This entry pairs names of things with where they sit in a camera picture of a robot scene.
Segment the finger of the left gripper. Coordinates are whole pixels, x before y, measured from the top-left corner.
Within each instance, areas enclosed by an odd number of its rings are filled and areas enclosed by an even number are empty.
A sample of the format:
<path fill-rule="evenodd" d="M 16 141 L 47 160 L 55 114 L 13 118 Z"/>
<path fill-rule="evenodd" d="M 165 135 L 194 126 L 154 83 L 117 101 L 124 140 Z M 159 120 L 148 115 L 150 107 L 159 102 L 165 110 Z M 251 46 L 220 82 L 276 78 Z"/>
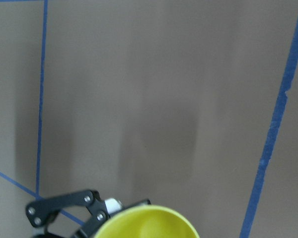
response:
<path fill-rule="evenodd" d="M 59 238 L 60 235 L 48 231 L 48 226 L 55 221 L 64 208 L 84 207 L 90 218 L 75 231 L 72 238 L 90 238 L 111 217 L 122 209 L 117 200 L 102 200 L 96 190 L 83 190 L 65 195 L 44 198 L 28 203 L 25 214 L 34 228 L 34 238 Z"/>

